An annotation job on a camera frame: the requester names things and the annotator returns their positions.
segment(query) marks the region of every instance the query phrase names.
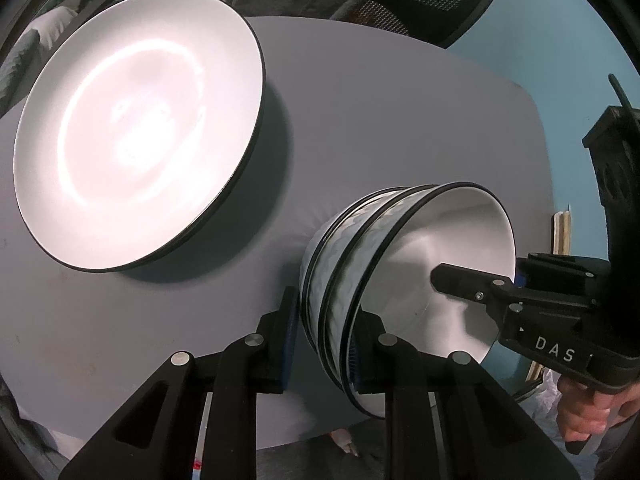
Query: plate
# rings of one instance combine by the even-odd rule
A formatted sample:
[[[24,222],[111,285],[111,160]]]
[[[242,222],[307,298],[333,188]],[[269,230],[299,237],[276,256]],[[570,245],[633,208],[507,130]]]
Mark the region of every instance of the plate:
[[[119,270],[193,233],[255,141],[264,61],[220,0],[125,0],[78,28],[27,98],[20,213],[66,266]]]

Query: gray table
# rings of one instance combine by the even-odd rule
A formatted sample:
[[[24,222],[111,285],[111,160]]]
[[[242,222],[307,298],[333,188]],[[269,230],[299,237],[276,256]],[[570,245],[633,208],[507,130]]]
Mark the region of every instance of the gray table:
[[[519,86],[411,38],[349,23],[254,18],[267,88],[255,152],[191,240],[128,272],[50,259],[15,202],[21,105],[0,121],[0,373],[50,430],[87,439],[172,352],[221,351],[295,284],[316,229],[388,186],[470,180],[513,222],[519,254],[546,251],[553,212],[536,107]],[[363,419],[302,332],[290,389],[259,396],[258,448]]]

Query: stacked bowls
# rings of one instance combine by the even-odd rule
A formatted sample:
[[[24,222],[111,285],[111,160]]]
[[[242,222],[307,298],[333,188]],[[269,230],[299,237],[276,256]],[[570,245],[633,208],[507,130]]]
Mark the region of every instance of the stacked bowls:
[[[354,202],[311,240],[300,273],[301,318],[322,367],[369,416],[383,394],[358,394],[350,380],[351,332],[359,309],[419,351],[468,352],[481,362],[498,328],[484,305],[431,285],[440,263],[513,279],[515,244],[498,199],[469,182],[389,188]]]

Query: blue wall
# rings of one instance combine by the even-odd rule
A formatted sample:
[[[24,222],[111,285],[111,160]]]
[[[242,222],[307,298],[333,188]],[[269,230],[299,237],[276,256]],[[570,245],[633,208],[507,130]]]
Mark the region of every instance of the blue wall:
[[[572,254],[606,258],[604,211],[580,141],[604,108],[618,104],[607,75],[617,76],[636,107],[640,77],[604,21],[586,0],[494,0],[449,50],[531,95],[545,129],[556,208],[571,204]],[[512,390],[528,369],[498,344],[483,365]]]

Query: human hand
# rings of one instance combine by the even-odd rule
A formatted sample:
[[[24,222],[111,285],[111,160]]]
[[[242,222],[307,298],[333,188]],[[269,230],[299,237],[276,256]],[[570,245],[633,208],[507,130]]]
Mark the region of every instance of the human hand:
[[[587,440],[592,434],[604,433],[612,408],[619,407],[612,426],[624,422],[640,410],[640,383],[635,383],[615,395],[594,392],[584,384],[560,377],[558,390],[558,428],[566,442]]]

